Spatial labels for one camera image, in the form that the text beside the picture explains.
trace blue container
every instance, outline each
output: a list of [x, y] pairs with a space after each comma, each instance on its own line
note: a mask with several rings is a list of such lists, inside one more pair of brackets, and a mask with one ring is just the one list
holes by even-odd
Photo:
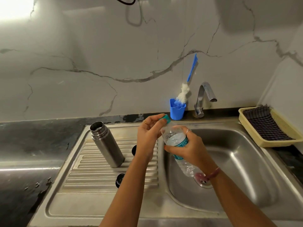
[[170, 99], [170, 113], [171, 113], [171, 118], [173, 120], [180, 120], [183, 118], [184, 115], [184, 111], [186, 108], [186, 104], [184, 104], [184, 106], [182, 106], [181, 108], [176, 108], [175, 106], [175, 99]]

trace basket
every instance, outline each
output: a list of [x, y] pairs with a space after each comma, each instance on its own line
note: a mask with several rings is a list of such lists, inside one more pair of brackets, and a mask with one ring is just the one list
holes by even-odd
[[253, 109], [256, 107], [244, 107], [239, 109], [239, 120], [240, 123], [244, 126], [248, 134], [252, 137], [255, 143], [259, 147], [278, 147], [278, 146], [290, 146], [294, 143], [303, 142], [302, 134], [295, 129], [289, 122], [287, 122], [283, 117], [277, 113], [275, 109], [270, 108], [270, 114], [274, 121], [277, 123], [279, 128], [287, 134], [289, 137], [293, 138], [293, 140], [283, 140], [283, 141], [268, 141], [263, 139], [258, 132], [254, 129], [254, 127], [250, 124], [248, 119], [244, 116], [243, 111]]

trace black cable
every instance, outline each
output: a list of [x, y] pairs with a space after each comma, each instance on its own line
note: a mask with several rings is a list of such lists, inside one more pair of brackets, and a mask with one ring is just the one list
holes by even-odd
[[133, 5], [133, 4], [136, 2], [136, 0], [133, 0], [133, 2], [131, 2], [131, 3], [124, 2], [124, 1], [122, 1], [122, 0], [117, 0], [117, 1], [121, 2], [121, 3], [124, 4], [124, 5]]

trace sink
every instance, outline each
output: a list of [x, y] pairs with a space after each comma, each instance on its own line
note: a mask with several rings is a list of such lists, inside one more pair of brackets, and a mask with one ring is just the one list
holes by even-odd
[[[303, 220], [302, 186], [272, 149], [255, 145], [237, 118], [178, 123], [202, 137], [218, 166], [269, 218]], [[125, 157], [118, 168], [107, 164], [85, 126], [28, 226], [98, 226], [118, 190], [117, 175], [131, 163], [139, 125], [107, 125]], [[230, 226], [211, 184], [201, 187], [185, 176], [163, 146], [159, 138], [147, 167], [139, 226], [204, 226], [209, 221]]]
[[[301, 203], [241, 124], [221, 122], [188, 127], [203, 139], [216, 164], [267, 215], [283, 219], [302, 213]], [[167, 152], [164, 164], [168, 188], [180, 204], [192, 209], [223, 211], [215, 191], [202, 188], [194, 178], [185, 176]]]

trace clear plastic bottle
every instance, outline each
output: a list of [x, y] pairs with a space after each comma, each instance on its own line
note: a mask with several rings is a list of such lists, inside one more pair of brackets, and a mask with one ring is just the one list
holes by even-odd
[[[183, 147], [188, 144], [188, 139], [184, 134], [182, 128], [171, 122], [168, 115], [165, 115], [163, 119], [166, 119], [167, 124], [162, 128], [162, 137], [166, 145]], [[190, 164], [184, 160], [181, 156], [174, 155], [175, 160], [183, 173], [188, 177], [194, 177], [195, 173], [200, 172], [200, 170], [194, 165]]]

